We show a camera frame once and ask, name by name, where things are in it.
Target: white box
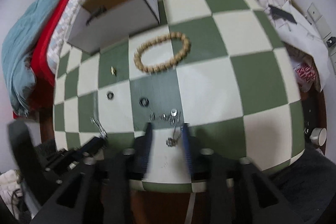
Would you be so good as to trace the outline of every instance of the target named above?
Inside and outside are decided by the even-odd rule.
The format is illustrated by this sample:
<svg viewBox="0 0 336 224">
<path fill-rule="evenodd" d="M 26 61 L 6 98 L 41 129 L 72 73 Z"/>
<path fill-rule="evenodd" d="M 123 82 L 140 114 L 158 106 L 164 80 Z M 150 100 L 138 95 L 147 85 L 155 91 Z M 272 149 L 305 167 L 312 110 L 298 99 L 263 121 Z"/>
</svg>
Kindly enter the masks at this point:
<svg viewBox="0 0 336 224">
<path fill-rule="evenodd" d="M 106 11 L 87 25 L 100 7 Z M 92 54 L 159 23 L 158 0 L 87 0 L 76 11 L 68 43 Z"/>
</svg>

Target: table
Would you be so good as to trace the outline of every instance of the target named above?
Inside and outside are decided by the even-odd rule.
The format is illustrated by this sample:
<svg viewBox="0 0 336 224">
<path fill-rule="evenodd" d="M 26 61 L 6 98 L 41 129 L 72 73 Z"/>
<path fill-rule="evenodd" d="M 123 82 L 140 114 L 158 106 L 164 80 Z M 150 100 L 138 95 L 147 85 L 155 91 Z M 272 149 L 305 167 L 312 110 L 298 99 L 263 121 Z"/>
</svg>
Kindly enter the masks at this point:
<svg viewBox="0 0 336 224">
<path fill-rule="evenodd" d="M 99 134 L 90 122 L 94 98 L 110 141 L 104 157 L 130 147 L 149 122 L 151 111 L 139 104 L 147 97 L 157 116 L 180 111 L 192 134 L 225 157 L 249 156 L 267 174 L 297 160 L 305 148 L 300 95 L 287 52 L 259 5 L 254 0 L 159 0 L 159 12 L 158 27 L 93 56 L 63 45 L 53 109 L 58 149 L 78 147 Z M 189 55 L 162 73 L 139 71 L 133 62 L 137 47 L 173 31 L 189 37 Z M 169 41 L 147 51 L 142 61 L 164 62 L 180 48 L 180 41 Z M 173 132 L 169 123 L 155 121 L 154 129 L 147 175 L 132 181 L 132 187 L 204 191 L 205 182 L 190 179 L 182 140 L 166 146 Z"/>
</svg>

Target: blue blanket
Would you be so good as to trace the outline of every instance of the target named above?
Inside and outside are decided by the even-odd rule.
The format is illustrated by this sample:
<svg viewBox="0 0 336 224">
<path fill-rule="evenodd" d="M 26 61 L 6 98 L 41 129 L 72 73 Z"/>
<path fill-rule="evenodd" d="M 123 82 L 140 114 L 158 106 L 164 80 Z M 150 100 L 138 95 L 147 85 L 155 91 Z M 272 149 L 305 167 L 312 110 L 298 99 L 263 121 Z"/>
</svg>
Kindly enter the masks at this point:
<svg viewBox="0 0 336 224">
<path fill-rule="evenodd" d="M 27 116 L 27 99 L 36 85 L 30 68 L 35 44 L 60 0 L 36 0 L 8 32 L 2 44 L 2 70 L 13 111 Z"/>
</svg>

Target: white patterned bedding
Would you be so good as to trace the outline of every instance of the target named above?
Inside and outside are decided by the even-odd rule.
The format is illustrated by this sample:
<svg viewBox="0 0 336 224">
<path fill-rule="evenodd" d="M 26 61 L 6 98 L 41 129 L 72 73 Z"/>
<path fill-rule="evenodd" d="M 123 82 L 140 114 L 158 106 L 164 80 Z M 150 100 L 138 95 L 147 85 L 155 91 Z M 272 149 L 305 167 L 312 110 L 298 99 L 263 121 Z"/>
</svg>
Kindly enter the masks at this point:
<svg viewBox="0 0 336 224">
<path fill-rule="evenodd" d="M 73 18 L 77 7 L 79 5 L 82 5 L 85 1 L 86 0 L 69 0 L 51 36 L 47 51 L 47 63 L 50 70 L 54 74 L 56 73 L 56 66 L 59 61 L 59 54 L 65 40 L 65 34 L 70 26 L 71 19 Z"/>
</svg>

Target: white mug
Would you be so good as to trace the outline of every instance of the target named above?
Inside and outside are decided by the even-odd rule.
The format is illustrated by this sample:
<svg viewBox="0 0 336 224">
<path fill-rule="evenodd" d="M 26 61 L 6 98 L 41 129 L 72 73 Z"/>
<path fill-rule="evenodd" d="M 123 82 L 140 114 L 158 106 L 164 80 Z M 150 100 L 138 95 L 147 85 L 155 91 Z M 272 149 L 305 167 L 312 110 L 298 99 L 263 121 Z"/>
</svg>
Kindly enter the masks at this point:
<svg viewBox="0 0 336 224">
<path fill-rule="evenodd" d="M 309 138 L 313 144 L 322 146 L 327 139 L 327 130 L 325 128 L 314 128 Z"/>
</svg>

